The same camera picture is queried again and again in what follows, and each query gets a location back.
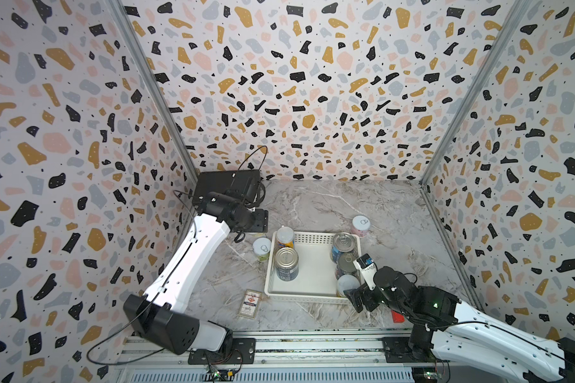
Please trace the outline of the green label small can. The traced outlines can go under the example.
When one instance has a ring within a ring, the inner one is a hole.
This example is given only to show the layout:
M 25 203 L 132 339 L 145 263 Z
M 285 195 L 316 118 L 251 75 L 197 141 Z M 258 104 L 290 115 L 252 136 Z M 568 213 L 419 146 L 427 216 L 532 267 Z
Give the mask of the green label small can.
M 267 261 L 272 249 L 272 241 L 268 238 L 258 238 L 253 242 L 252 249 L 259 262 Z

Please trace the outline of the orange green lidded can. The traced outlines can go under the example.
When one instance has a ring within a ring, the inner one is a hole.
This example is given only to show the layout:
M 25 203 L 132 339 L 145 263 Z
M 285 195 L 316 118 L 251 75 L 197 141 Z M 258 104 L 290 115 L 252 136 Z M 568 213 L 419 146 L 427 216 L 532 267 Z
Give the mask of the orange green lidded can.
M 359 288 L 361 283 L 359 279 L 351 274 L 344 274 L 340 276 L 336 281 L 337 295 L 340 297 L 346 296 L 347 290 L 355 290 Z

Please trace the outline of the dark navy tall can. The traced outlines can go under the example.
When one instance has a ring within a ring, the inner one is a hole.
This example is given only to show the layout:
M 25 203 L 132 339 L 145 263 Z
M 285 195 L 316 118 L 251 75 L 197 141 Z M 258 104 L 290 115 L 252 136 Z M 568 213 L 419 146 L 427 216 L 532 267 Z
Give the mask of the dark navy tall can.
M 346 252 L 340 255 L 335 268 L 335 278 L 340 279 L 345 274 L 357 277 L 358 271 L 353 263 L 356 259 L 357 256 L 354 252 Z

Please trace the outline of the blue label soup can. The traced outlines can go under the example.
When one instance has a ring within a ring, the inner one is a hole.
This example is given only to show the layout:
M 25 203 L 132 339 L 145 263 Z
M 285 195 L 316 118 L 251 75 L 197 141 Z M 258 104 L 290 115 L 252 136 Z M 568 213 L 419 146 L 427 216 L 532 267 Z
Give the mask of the blue label soup can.
M 333 263 L 338 263 L 341 255 L 344 253 L 352 252 L 356 248 L 356 240 L 350 233 L 341 232 L 336 233 L 332 237 L 332 250 L 331 260 Z

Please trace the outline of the pink label small can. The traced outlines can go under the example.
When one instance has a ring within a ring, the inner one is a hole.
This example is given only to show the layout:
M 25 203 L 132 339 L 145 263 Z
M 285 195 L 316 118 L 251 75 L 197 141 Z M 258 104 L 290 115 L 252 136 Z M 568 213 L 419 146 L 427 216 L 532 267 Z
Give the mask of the pink label small can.
M 357 215 L 351 221 L 351 233 L 359 237 L 365 237 L 370 229 L 371 222 L 365 215 Z

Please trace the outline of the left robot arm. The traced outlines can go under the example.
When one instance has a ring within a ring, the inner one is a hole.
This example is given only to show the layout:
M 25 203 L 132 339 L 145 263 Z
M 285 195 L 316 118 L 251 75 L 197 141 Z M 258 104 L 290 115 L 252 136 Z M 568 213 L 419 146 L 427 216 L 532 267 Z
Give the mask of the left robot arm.
M 211 192 L 196 208 L 187 236 L 164 271 L 142 296 L 130 295 L 124 312 L 135 333 L 173 354 L 203 351 L 227 358 L 233 349 L 233 332 L 213 322 L 185 314 L 194 287 L 219 245 L 236 233 L 268 231 L 268 211 Z

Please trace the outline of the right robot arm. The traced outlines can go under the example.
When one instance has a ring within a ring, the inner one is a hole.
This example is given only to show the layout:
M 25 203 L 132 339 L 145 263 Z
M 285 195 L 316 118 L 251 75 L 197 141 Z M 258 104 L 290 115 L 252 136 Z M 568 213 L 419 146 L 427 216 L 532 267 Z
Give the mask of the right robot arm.
M 379 306 L 412 329 L 391 358 L 458 362 L 516 382 L 575 382 L 575 341 L 541 338 L 488 316 L 445 290 L 419 287 L 390 267 L 364 269 L 364 283 L 343 293 L 357 312 Z

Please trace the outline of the white perforated plastic basket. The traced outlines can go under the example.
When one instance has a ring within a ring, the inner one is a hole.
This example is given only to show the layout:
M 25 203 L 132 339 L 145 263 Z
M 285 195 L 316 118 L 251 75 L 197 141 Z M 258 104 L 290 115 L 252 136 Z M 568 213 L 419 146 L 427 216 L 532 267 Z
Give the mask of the white perforated plastic basket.
M 345 297 L 337 295 L 335 268 L 331 260 L 332 233 L 297 231 L 294 249 L 299 256 L 299 274 L 291 282 L 277 277 L 274 255 L 279 250 L 276 233 L 272 235 L 272 249 L 264 292 L 269 298 L 297 303 L 348 305 Z

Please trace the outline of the small red block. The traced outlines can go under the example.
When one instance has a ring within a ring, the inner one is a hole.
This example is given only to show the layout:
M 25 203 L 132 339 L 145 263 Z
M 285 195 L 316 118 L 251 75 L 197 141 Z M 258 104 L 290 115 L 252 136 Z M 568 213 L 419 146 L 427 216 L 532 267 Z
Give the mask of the small red block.
M 392 316 L 392 320 L 394 323 L 404 323 L 405 322 L 405 318 L 402 316 L 402 314 L 399 314 L 396 311 L 391 311 L 391 316 Z

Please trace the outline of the black hard case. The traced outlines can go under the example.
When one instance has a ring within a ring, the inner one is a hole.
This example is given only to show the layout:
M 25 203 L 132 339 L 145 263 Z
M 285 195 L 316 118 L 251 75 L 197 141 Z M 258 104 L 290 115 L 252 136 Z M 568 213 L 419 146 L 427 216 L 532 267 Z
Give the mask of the black hard case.
M 261 181 L 259 170 L 216 171 L 202 172 L 193 192 L 192 202 L 195 207 L 211 192 L 230 196 L 228 190 L 232 186 L 241 186 L 248 178 L 257 178 Z

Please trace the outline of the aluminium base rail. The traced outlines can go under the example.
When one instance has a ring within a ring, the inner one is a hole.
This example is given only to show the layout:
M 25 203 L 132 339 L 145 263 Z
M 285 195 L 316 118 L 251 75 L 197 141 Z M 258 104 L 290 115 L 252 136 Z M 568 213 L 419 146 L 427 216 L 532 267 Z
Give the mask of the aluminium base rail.
M 126 339 L 111 382 L 498 382 L 458 362 L 414 357 L 409 330 L 245 331 L 222 361 L 209 352 L 158 353 Z

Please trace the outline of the aluminium corner frame post left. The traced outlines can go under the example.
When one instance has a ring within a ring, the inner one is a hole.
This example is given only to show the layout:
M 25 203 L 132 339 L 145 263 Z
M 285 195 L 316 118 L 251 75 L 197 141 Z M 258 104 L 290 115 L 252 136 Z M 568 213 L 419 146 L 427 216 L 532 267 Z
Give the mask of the aluminium corner frame post left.
M 129 52 L 131 52 L 134 65 L 139 70 L 142 82 L 145 84 L 146 89 L 148 89 L 150 98 L 155 103 L 158 113 L 169 131 L 169 135 L 173 139 L 177 152 L 184 163 L 186 175 L 193 183 L 196 184 L 197 174 L 193 161 L 188 153 L 183 138 L 180 135 L 172 113 L 170 113 L 169 107 L 166 105 L 165 99 L 161 94 L 161 90 L 155 79 L 153 70 L 150 69 L 146 60 L 142 45 L 138 41 L 134 28 L 129 22 L 128 15 L 126 14 L 122 1 L 105 1 L 105 3 L 107 4 L 112 19 L 117 25 L 118 31 L 124 38 L 126 47 L 129 49 Z

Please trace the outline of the aluminium corner frame post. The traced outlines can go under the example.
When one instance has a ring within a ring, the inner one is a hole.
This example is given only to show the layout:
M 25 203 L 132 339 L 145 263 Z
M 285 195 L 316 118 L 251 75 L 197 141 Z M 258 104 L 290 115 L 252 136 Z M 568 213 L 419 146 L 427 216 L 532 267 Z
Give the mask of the aluminium corner frame post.
M 531 1 L 529 0 L 518 0 L 515 1 L 514 5 L 510 8 L 506 21 L 499 31 L 495 43 L 492 45 L 485 62 L 483 62 L 480 70 L 474 77 L 471 87 L 466 91 L 463 102 L 458 107 L 446 133 L 439 142 L 439 146 L 437 147 L 431 162 L 426 167 L 426 171 L 420 181 L 420 186 L 423 191 L 426 191 L 426 185 L 432 180 L 436 167 L 441 162 L 445 151 L 447 151 L 451 146 L 452 139 L 460 129 L 461 123 L 466 119 L 469 111 L 474 105 L 474 102 L 477 101 L 479 93 L 482 92 L 490 75 L 494 71 L 497 62 L 499 61 L 502 52 L 506 49 L 514 31 L 518 28 L 519 22 L 521 22 L 530 5 Z
M 173 139 L 177 152 L 184 163 L 186 175 L 193 183 L 196 184 L 197 174 L 193 161 L 188 153 L 183 138 L 180 135 L 172 113 L 170 113 L 169 107 L 166 105 L 165 99 L 161 94 L 161 90 L 155 79 L 153 70 L 150 69 L 146 60 L 142 45 L 138 41 L 134 28 L 129 22 L 128 15 L 126 14 L 122 1 L 105 1 L 105 3 L 107 4 L 112 19 L 117 25 L 118 31 L 124 38 L 126 47 L 129 49 L 129 52 L 131 52 L 134 65 L 139 70 L 142 82 L 145 84 L 146 89 L 148 89 L 150 98 L 155 103 L 158 113 L 169 131 L 169 135 Z

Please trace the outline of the aluminium corner frame post right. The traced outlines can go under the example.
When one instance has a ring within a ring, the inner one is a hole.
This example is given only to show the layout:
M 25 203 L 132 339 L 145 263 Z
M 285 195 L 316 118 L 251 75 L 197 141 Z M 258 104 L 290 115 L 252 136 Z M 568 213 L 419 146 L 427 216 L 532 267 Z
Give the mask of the aluminium corner frame post right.
M 499 31 L 495 43 L 492 45 L 485 62 L 483 62 L 480 70 L 474 77 L 471 87 L 466 91 L 463 102 L 458 107 L 446 133 L 439 142 L 439 146 L 437 147 L 431 162 L 426 167 L 426 171 L 420 181 L 420 186 L 423 191 L 426 191 L 426 185 L 432 180 L 436 167 L 441 162 L 445 151 L 447 151 L 451 146 L 452 139 L 460 129 L 461 123 L 466 119 L 469 111 L 474 105 L 474 102 L 477 101 L 479 93 L 482 92 L 490 75 L 494 71 L 497 62 L 499 61 L 502 52 L 506 49 L 514 31 L 518 28 L 519 22 L 521 22 L 530 5 L 531 1 L 529 0 L 518 0 L 515 1 L 514 5 L 510 8 L 506 21 Z

